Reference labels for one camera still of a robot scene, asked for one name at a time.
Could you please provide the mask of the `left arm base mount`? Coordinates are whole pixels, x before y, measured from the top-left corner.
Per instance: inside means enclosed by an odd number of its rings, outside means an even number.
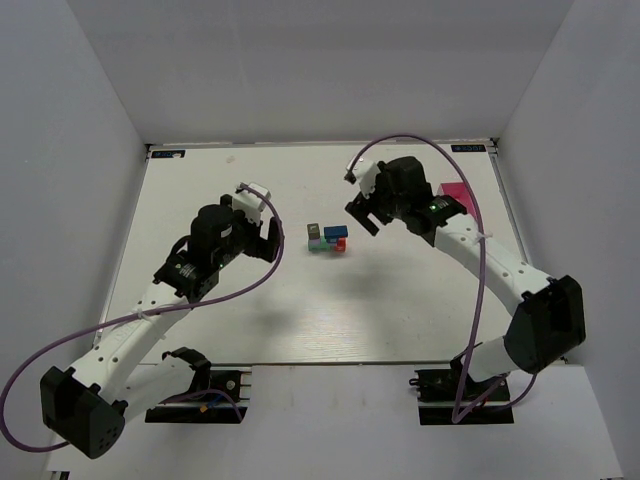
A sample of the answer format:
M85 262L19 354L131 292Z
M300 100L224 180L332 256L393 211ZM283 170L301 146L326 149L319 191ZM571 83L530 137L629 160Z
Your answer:
M209 389L184 400L160 404L146 412L147 424L239 425L250 404L252 370L248 366L214 366Z

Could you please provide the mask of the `red wood cube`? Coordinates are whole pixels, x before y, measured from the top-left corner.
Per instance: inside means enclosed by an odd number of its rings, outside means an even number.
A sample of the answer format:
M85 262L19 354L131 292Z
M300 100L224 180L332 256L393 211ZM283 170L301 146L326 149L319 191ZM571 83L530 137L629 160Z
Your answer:
M347 239L344 237L341 237L337 240L334 250L336 252L345 252L346 251L346 247L347 247Z

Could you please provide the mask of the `olive grey wood cube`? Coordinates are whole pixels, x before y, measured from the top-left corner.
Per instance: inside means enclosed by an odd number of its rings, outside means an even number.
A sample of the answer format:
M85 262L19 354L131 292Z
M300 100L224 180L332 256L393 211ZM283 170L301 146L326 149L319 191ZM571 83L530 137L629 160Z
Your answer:
M321 238L321 231L318 223L310 223L307 225L307 234L309 240L318 240Z

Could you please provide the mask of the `green arch wood block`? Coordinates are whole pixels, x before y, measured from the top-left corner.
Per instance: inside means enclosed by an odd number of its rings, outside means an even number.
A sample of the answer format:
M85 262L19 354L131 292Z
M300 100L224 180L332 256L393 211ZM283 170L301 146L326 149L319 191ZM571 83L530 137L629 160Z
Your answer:
M327 245L327 242L321 241L321 247L317 250L309 250L312 253L320 253L320 252L330 252L330 251L334 251L334 248L329 248L329 246Z

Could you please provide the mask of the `pink plastic box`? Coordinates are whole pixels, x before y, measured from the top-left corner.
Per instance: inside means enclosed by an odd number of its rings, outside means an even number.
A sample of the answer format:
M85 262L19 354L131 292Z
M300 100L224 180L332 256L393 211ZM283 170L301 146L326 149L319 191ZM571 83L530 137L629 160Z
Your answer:
M474 212L470 194L463 182L441 183L438 188L439 195L448 195L463 205L467 211Z

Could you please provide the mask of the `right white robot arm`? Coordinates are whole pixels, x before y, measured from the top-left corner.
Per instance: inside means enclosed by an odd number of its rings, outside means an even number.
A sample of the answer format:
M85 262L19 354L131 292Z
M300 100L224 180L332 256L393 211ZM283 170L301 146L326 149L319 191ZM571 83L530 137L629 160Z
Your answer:
M401 221L416 236L459 262L511 316L506 333L475 344L436 376L419 383L424 401L479 396L516 370L535 375L586 339L582 289L569 275L553 278L481 234L475 215L443 191L434 192L412 156L388 163L356 161L350 181L360 191L345 209L369 233Z

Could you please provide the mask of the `long blue wood block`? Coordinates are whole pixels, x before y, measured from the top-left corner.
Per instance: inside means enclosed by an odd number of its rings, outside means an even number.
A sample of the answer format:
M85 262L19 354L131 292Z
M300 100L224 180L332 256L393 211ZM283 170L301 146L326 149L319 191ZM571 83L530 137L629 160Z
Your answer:
M349 235L346 225L326 226L323 230L323 233L327 241L339 238L347 238Z

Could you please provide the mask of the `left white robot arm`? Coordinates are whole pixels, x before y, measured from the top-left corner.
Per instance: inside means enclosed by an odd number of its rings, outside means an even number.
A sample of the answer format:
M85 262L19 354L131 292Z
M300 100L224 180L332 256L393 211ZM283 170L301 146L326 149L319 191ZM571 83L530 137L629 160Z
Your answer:
M158 403L210 387L210 361L180 347L152 369L137 366L219 282L222 270L245 255L277 266L284 253L279 217L263 236L270 192L240 185L216 204L199 209L189 234L172 246L128 321L112 325L99 343L66 370L50 368L40 381L45 425L90 459L104 455L127 422Z

